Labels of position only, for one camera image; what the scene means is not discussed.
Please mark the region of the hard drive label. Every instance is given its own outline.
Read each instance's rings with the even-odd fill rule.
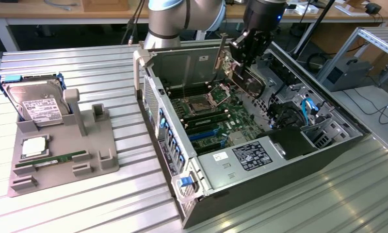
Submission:
[[[241,163],[244,170],[250,171],[254,168],[272,162],[260,142],[249,143],[233,149],[234,155]]]
[[[34,123],[60,120],[62,118],[54,99],[24,101],[22,105]]]

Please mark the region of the cable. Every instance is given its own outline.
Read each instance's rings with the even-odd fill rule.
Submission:
[[[372,106],[373,106],[373,108],[376,109],[376,112],[373,112],[373,113],[367,113],[364,110],[363,110],[363,108],[359,106],[359,104],[357,104],[357,102],[351,98],[351,96],[348,95],[348,93],[345,92],[345,91],[343,91],[344,92],[344,94],[349,97],[349,99],[352,100],[352,102],[356,104],[356,106],[360,108],[360,110],[363,111],[363,113],[364,114],[367,114],[367,115],[372,115],[372,114],[376,114],[377,112],[380,112],[381,114],[380,114],[380,117],[379,117],[379,123],[381,124],[381,125],[385,125],[385,124],[388,124],[388,122],[385,122],[385,123],[383,123],[381,122],[381,116],[384,115],[387,118],[388,118],[388,116],[385,115],[385,113],[384,113],[384,111],[385,111],[385,109],[388,108],[388,105],[385,105],[383,108],[377,108],[376,107],[376,105],[375,105],[375,103],[369,100],[369,99],[367,99],[359,92],[357,92],[357,90],[356,89],[353,89],[355,90],[355,92],[359,94],[359,96],[360,97],[363,97],[371,104],[372,104]]]
[[[379,121],[379,123],[380,123],[381,125],[387,125],[387,124],[388,124],[388,122],[385,122],[385,123],[381,122],[381,116],[383,116],[383,115],[387,116],[387,115],[384,114],[384,111],[387,110],[387,108],[388,108],[388,105],[385,106],[385,108],[384,108],[384,110],[383,110],[383,112],[381,112],[381,114],[380,114],[380,117],[377,118],[377,121]]]
[[[140,11],[137,13],[136,21],[134,21],[134,24],[133,24],[133,29],[132,29],[132,33],[130,33],[130,36],[129,36],[128,45],[132,45],[132,43],[133,43],[133,36],[134,36],[134,33],[136,33],[137,20],[140,19],[140,15],[141,15],[141,12],[142,12],[144,5],[145,5],[145,0],[142,0],[142,4],[140,6]]]
[[[122,39],[121,39],[121,45],[124,44],[124,40],[126,38],[128,32],[129,32],[130,28],[133,27],[134,16],[136,16],[136,14],[138,12],[138,9],[142,7],[142,1],[144,0],[140,0],[140,2],[137,4],[137,7],[136,7],[136,10],[133,12],[133,15],[132,15],[130,19],[128,20],[126,30],[125,30],[125,33],[124,33],[124,36],[122,36]]]
[[[78,6],[77,3],[70,3],[70,4],[56,4],[56,3],[52,3],[50,0],[42,0],[45,2],[45,4],[50,5],[50,6],[54,6],[54,7],[58,7],[58,8],[62,8],[64,10],[66,11],[70,11],[70,7],[69,6]]]
[[[373,23],[376,23],[376,18],[372,14],[368,14],[373,18]]]
[[[365,75],[365,78],[369,78],[376,86],[380,86],[379,83],[373,80],[373,78],[369,75]]]
[[[306,6],[305,6],[305,9],[304,9],[304,12],[302,12],[302,15],[301,15],[301,18],[300,18],[300,20],[298,20],[298,23],[297,23],[297,25],[300,25],[301,24],[301,21],[302,21],[302,18],[304,18],[304,15],[305,15],[305,12],[306,12],[306,10],[308,10],[308,7],[309,7],[309,2],[308,2],[308,4],[306,4]],[[286,44],[285,44],[285,47],[284,47],[284,50],[286,51],[286,48],[289,47],[289,44],[290,44],[290,41],[292,41],[292,37],[289,37],[289,40],[288,40],[288,42],[286,42]]]
[[[384,108],[387,108],[387,106],[385,106],[384,108],[376,110],[373,113],[367,113],[367,112],[363,110],[363,108],[360,107],[360,105],[357,104],[357,102],[356,102],[356,101],[352,99],[352,97],[348,95],[348,93],[347,93],[345,91],[343,91],[343,93],[348,96],[348,98],[352,100],[352,102],[356,104],[356,106],[359,107],[359,109],[363,111],[363,113],[364,113],[365,115],[373,115],[373,114],[376,114],[377,112],[381,112],[381,110],[383,110]]]
[[[377,15],[380,16],[380,18],[381,18],[381,22],[380,23],[383,23],[384,22],[384,18],[383,18],[383,16],[381,16],[381,14],[380,13],[377,13]]]
[[[348,50],[347,52],[352,52],[352,51],[360,49],[365,44],[367,44],[367,43],[363,43],[361,45],[359,45],[356,48]],[[308,56],[306,60],[305,60],[305,65],[306,65],[306,67],[308,67],[308,70],[309,70],[310,72],[317,72],[317,70],[318,70],[318,69],[316,69],[316,68],[313,68],[313,67],[310,66],[310,63],[312,63],[310,61],[312,61],[312,59],[313,59],[314,57],[320,57],[320,58],[323,58],[323,60],[324,60],[323,63],[325,63],[327,60],[328,60],[328,58],[325,57],[325,55],[336,55],[336,54],[337,54],[337,52],[335,52],[335,53],[316,52],[316,53],[310,54],[310,55]]]

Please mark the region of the black cable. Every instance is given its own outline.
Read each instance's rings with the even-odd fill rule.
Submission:
[[[376,23],[376,17],[372,14],[369,16],[373,18],[373,23]]]
[[[381,112],[381,114],[380,114],[380,117],[377,118],[377,121],[379,121],[379,123],[380,123],[381,125],[387,125],[387,124],[388,124],[388,122],[385,122],[385,123],[381,122],[381,116],[383,116],[383,115],[387,116],[387,115],[384,114],[385,109],[383,110],[383,112]]]
[[[361,44],[359,47],[356,47],[356,48],[348,50],[347,52],[352,52],[352,51],[360,49],[364,45],[365,45],[365,43]],[[308,67],[308,70],[309,70],[310,72],[317,72],[317,69],[316,69],[316,68],[312,68],[312,66],[310,66],[310,61],[312,61],[312,59],[313,59],[314,57],[320,57],[320,58],[323,58],[323,59],[324,59],[324,62],[323,62],[323,63],[325,63],[327,60],[328,60],[328,58],[325,57],[325,55],[336,55],[336,54],[337,54],[337,52],[335,52],[335,53],[316,52],[316,53],[310,54],[310,55],[308,56],[306,60],[305,60],[305,65],[306,65],[306,67]]]
[[[130,28],[132,28],[132,26],[133,26],[134,16],[136,16],[136,14],[137,14],[137,12],[138,12],[138,9],[142,7],[141,5],[142,5],[142,0],[140,0],[140,2],[138,2],[138,4],[137,4],[137,7],[136,7],[136,10],[134,10],[134,12],[133,12],[133,15],[132,15],[130,19],[128,20],[128,23],[126,23],[126,30],[125,30],[125,33],[124,33],[124,36],[122,36],[122,39],[121,39],[121,45],[124,44],[124,40],[125,40],[125,38],[126,38],[128,32],[129,32],[129,30],[130,30]]]
[[[380,13],[377,13],[377,15],[380,16],[380,18],[381,18],[381,22],[380,23],[383,23],[384,22],[384,18],[383,18],[383,16],[381,16],[381,14]]]
[[[310,3],[308,2],[306,6],[305,6],[305,9],[304,9],[304,12],[302,12],[302,15],[301,15],[301,18],[300,18],[300,20],[298,20],[297,25],[301,24],[301,21],[302,21],[302,18],[304,18],[305,12],[306,12],[308,7],[309,7],[309,4],[310,4]],[[285,51],[288,51],[288,47],[289,47],[290,41],[292,41],[292,37],[289,37],[289,40],[288,40],[288,42],[286,42],[286,44],[285,44],[285,47],[284,47],[284,50],[285,50]]]
[[[373,78],[369,75],[365,75],[365,78],[369,78],[376,86],[380,86],[379,83],[373,80]]]
[[[365,115],[373,115],[373,114],[376,114],[377,112],[381,112],[381,110],[384,109],[384,108],[387,108],[387,106],[384,107],[384,108],[381,108],[380,110],[377,110],[377,111],[375,111],[373,113],[367,113],[364,110],[363,110],[363,108],[360,107],[360,105],[357,104],[357,102],[352,99],[352,97],[348,95],[348,93],[345,92],[345,91],[343,91],[343,93],[348,96],[348,98],[352,100],[352,102],[356,104],[356,106],[359,107],[359,109],[363,111],[363,113],[365,114]]]
[[[133,29],[132,29],[132,33],[130,33],[130,38],[129,38],[128,44],[132,44],[132,41],[133,41],[133,37],[134,37],[134,33],[136,33],[136,27],[137,27],[137,20],[140,19],[140,15],[141,15],[141,12],[142,12],[144,5],[145,5],[145,0],[142,0],[142,4],[140,6],[140,11],[138,11],[137,16],[136,16],[136,20],[134,20],[134,23],[133,23]]]
[[[385,109],[388,108],[388,105],[379,109],[379,108],[376,107],[375,103],[373,103],[369,99],[367,99],[367,97],[363,96],[363,95],[357,92],[356,89],[353,89],[353,90],[355,90],[355,92],[359,94],[359,96],[363,97],[363,98],[364,98],[364,99],[365,99],[365,100],[372,104],[373,108],[376,109],[376,112],[375,112],[375,113],[377,113],[377,112],[381,113],[381,114],[380,114],[380,117],[379,117],[379,123],[380,123],[381,125],[388,124],[388,122],[385,122],[385,123],[381,122],[381,116],[383,116],[383,115],[388,118],[387,114],[384,113]],[[351,96],[347,94],[347,92],[345,92],[345,91],[343,91],[343,92],[344,92],[345,95],[349,97],[349,99],[351,99],[352,102],[356,104],[356,106],[360,108],[360,110],[363,111],[364,114],[367,114],[367,115],[372,115],[372,114],[375,114],[375,113],[368,114],[368,113],[361,109],[361,107],[360,107],[359,104],[355,102],[355,100],[351,98]]]
[[[310,28],[310,30],[308,30],[306,32],[306,37],[304,38],[302,42],[301,42],[301,46],[297,48],[297,50],[293,52],[292,54],[292,57],[294,58],[294,60],[298,59],[300,55],[301,55],[301,51],[302,49],[305,48],[305,45],[308,44],[309,40],[310,40],[310,37],[313,35],[313,32],[318,26],[318,24],[321,23],[323,19],[324,19],[324,16],[327,14],[327,12],[329,11],[332,5],[335,3],[335,0],[329,0],[328,1],[328,4],[325,5],[324,7],[324,10],[321,11],[318,17],[317,17],[317,20],[314,21],[313,23],[313,27]]]

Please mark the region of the ram slot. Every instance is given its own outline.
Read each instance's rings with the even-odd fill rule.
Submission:
[[[209,92],[209,88],[206,87],[205,84],[200,84],[190,87],[173,88],[169,90],[169,92],[170,92],[169,99],[173,100],[173,99],[180,99],[188,96],[197,96],[201,94],[206,94]]]
[[[192,120],[202,119],[205,117],[217,116],[217,115],[222,114],[224,112],[225,112],[225,110],[214,111],[212,113],[205,113],[205,114],[201,114],[201,115],[196,115],[196,116],[190,116],[190,117],[184,117],[182,120],[184,120],[184,122],[188,122],[188,121],[192,121]]]
[[[186,123],[184,124],[184,128],[188,130],[188,129],[192,129],[192,128],[196,128],[196,127],[200,127],[204,125],[216,124],[221,121],[226,121],[228,119],[229,119],[229,114],[222,113],[222,114],[218,114],[216,116],[209,116],[205,118],[186,121]]]

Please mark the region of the blue pcie slot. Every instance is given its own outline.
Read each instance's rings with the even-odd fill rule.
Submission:
[[[214,130],[208,131],[205,133],[200,133],[197,135],[189,136],[188,138],[190,141],[196,141],[196,140],[202,139],[205,137],[216,136],[217,132],[218,132],[218,129],[214,129]]]

